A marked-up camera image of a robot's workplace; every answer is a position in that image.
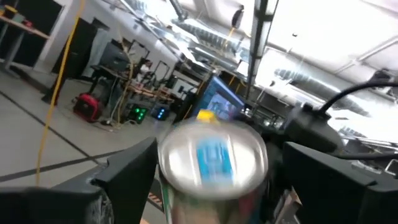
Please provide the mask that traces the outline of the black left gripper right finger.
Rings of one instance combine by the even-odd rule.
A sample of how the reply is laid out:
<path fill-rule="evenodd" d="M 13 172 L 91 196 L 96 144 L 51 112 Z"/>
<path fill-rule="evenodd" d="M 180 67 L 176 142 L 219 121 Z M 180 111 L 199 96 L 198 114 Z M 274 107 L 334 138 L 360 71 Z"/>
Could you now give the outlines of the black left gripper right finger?
<path fill-rule="evenodd" d="M 293 142 L 285 176 L 302 203 L 300 224 L 398 224 L 398 179 Z"/>

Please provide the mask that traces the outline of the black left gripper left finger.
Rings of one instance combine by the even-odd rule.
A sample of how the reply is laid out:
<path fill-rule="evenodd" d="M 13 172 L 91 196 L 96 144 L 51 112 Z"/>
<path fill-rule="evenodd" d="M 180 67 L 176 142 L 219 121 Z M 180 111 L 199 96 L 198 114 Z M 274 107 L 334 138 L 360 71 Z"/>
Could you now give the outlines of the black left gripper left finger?
<path fill-rule="evenodd" d="M 0 224 L 139 224 L 156 165 L 147 138 L 52 188 L 1 187 Z"/>

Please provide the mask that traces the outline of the blue silver Red Bull can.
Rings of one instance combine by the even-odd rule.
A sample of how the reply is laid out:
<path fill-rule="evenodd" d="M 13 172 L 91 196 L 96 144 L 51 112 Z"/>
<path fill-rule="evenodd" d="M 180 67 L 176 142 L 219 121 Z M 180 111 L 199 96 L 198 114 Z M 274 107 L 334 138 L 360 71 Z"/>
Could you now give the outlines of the blue silver Red Bull can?
<path fill-rule="evenodd" d="M 261 224 L 266 145 L 233 121 L 187 121 L 158 146 L 167 224 Z"/>

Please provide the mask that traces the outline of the black orange striped floor mat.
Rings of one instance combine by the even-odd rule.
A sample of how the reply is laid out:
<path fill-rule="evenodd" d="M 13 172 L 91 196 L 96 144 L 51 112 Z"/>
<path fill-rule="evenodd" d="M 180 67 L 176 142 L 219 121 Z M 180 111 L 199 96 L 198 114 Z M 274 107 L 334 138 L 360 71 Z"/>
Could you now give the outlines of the black orange striped floor mat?
<path fill-rule="evenodd" d="M 160 187 L 151 187 L 147 196 L 147 201 L 161 212 L 164 212 L 162 191 Z"/>

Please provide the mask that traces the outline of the black computer green lights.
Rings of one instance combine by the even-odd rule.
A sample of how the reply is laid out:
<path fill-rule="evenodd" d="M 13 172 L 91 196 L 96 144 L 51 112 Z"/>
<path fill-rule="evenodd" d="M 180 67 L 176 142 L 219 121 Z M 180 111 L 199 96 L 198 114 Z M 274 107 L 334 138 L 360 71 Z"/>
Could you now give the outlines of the black computer green lights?
<path fill-rule="evenodd" d="M 141 124 L 144 121 L 147 112 L 148 112 L 147 108 L 133 105 L 130 112 L 128 113 L 127 118 L 131 121 L 134 121 L 137 124 Z"/>

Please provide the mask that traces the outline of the black computer blue lights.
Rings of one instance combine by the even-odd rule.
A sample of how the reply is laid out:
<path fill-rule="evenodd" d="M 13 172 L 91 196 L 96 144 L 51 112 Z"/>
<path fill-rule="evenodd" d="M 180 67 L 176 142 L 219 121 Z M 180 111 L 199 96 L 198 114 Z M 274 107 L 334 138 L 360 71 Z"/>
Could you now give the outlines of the black computer blue lights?
<path fill-rule="evenodd" d="M 151 116 L 159 121 L 165 121 L 170 114 L 168 107 L 159 106 L 152 110 Z"/>

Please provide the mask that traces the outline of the red black portable box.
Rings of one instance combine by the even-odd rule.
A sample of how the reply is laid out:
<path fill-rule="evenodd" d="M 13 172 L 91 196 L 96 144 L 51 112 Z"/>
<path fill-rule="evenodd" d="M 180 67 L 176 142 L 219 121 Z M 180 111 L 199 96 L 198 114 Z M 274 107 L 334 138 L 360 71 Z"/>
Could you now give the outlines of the red black portable box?
<path fill-rule="evenodd" d="M 102 107 L 94 96 L 83 93 L 77 97 L 73 112 L 85 121 L 95 123 L 102 114 Z"/>

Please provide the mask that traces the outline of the wooden workbench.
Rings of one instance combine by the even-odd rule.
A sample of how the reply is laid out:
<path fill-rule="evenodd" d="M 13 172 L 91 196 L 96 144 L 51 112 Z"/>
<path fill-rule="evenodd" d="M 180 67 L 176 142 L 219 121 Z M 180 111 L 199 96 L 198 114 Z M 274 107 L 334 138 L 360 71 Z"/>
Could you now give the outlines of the wooden workbench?
<path fill-rule="evenodd" d="M 157 101 L 166 101 L 168 103 L 173 103 L 174 99 L 171 98 L 171 93 L 166 90 L 149 90 L 144 87 L 138 87 L 137 85 L 123 83 L 121 85 L 123 88 L 127 88 L 127 92 L 132 96 L 139 96 L 144 98 L 149 98 Z"/>

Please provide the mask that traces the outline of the yellow tape tag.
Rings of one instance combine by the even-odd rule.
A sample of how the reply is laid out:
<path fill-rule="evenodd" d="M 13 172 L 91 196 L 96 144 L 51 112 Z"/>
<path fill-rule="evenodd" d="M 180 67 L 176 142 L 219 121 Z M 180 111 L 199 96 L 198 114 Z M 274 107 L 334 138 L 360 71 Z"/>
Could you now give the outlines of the yellow tape tag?
<path fill-rule="evenodd" d="M 206 123 L 215 123 L 218 121 L 217 116 L 211 110 L 200 110 L 196 116 L 196 120 Z"/>

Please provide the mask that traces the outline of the person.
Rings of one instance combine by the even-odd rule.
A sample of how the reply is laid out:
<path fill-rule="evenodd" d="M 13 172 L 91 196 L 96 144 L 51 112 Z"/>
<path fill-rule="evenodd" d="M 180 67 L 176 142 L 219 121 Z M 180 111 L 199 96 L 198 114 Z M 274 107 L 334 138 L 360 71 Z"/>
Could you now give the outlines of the person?
<path fill-rule="evenodd" d="M 137 82 L 141 82 L 144 79 L 144 77 L 150 72 L 151 66 L 152 66 L 152 61 L 145 59 L 144 63 L 138 69 L 136 76 Z"/>

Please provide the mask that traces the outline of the flat computer monitor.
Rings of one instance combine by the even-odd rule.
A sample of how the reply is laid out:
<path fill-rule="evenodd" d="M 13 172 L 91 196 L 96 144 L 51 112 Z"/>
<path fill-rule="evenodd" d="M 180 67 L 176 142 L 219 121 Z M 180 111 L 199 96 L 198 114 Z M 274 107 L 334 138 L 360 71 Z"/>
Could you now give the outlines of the flat computer monitor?
<path fill-rule="evenodd" d="M 243 108 L 244 101 L 230 90 L 222 79 L 211 77 L 203 92 L 199 94 L 191 116 L 195 117 L 200 110 L 210 110 L 221 119 L 232 120 L 240 114 Z"/>

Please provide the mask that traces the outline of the black vertical post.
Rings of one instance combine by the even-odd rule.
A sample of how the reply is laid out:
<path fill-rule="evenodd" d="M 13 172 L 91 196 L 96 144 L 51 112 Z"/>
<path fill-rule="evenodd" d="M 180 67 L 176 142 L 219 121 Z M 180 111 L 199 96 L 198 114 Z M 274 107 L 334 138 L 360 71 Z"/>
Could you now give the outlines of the black vertical post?
<path fill-rule="evenodd" d="M 249 99 L 257 71 L 267 46 L 269 32 L 279 0 L 255 0 L 249 49 L 248 76 L 245 99 Z"/>

